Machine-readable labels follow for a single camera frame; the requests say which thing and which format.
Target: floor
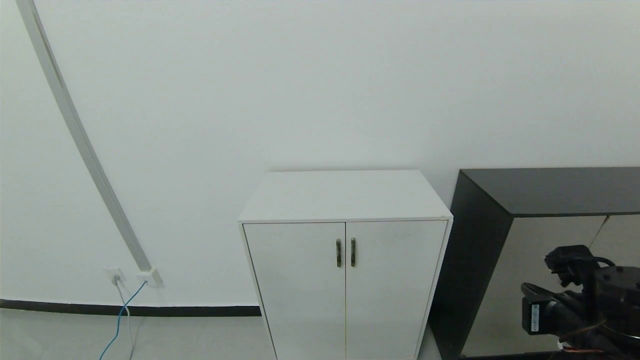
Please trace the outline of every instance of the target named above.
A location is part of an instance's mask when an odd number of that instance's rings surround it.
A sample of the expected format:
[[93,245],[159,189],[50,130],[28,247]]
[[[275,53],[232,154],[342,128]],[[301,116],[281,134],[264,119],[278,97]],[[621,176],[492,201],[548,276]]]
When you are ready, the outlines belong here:
[[[98,359],[115,334],[115,316],[0,309],[0,359]],[[132,360],[274,360],[260,317],[131,318]],[[441,360],[430,329],[420,360]],[[103,360],[128,360],[126,320]]]

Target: white wall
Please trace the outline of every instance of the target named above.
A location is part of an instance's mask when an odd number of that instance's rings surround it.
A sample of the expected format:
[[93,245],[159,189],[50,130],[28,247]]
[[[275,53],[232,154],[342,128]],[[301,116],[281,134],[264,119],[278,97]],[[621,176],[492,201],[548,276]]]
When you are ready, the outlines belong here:
[[[236,216],[268,170],[640,165],[640,3],[37,1],[95,150],[166,283],[255,304]],[[135,265],[2,10],[2,293],[116,303]]]

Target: cable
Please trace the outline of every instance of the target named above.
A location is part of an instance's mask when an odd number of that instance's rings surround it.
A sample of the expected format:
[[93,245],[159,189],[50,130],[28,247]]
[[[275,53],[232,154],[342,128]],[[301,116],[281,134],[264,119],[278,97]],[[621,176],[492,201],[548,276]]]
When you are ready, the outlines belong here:
[[562,336],[558,336],[558,342],[564,343],[567,339],[571,338],[572,336],[578,335],[578,334],[582,334],[583,332],[587,332],[593,329],[596,329],[597,327],[599,327],[600,325],[604,324],[605,322],[607,322],[607,320],[602,320],[601,322],[591,325],[591,326],[587,326],[587,327],[583,327],[581,329],[577,329],[574,331],[570,331],[567,332],[566,334],[562,335]]
[[122,317],[122,311],[124,311],[124,309],[127,307],[127,305],[131,302],[131,300],[133,300],[134,297],[136,297],[136,295],[140,292],[140,290],[142,290],[142,287],[144,287],[144,285],[146,285],[146,283],[147,283],[146,281],[143,282],[142,285],[140,285],[140,287],[138,288],[138,290],[120,308],[120,312],[118,313],[118,321],[116,323],[116,334],[115,334],[115,336],[113,336],[113,339],[111,339],[111,341],[109,341],[109,343],[107,344],[107,347],[104,348],[104,350],[102,351],[102,354],[100,355],[100,360],[102,360],[102,357],[104,356],[104,354],[107,352],[107,350],[109,349],[111,344],[113,344],[113,342],[116,341],[116,338],[118,337],[118,334],[120,334],[120,318]]
[[[116,288],[118,289],[118,293],[120,294],[120,300],[122,300],[122,305],[125,304],[124,296],[122,296],[122,291],[120,290],[120,285],[118,281],[116,281]],[[131,336],[131,312],[129,312],[129,307],[125,306],[124,309],[127,311],[127,328],[129,329],[129,341],[131,342],[131,353],[129,353],[129,360],[133,358],[133,337]]]

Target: cabinet door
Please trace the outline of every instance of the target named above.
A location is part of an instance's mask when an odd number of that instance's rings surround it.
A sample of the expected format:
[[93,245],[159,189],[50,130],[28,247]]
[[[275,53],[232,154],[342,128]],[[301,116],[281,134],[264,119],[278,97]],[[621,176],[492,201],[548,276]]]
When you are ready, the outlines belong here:
[[244,234],[278,360],[344,360],[344,222],[245,224]]
[[415,359],[446,225],[347,223],[347,359]]

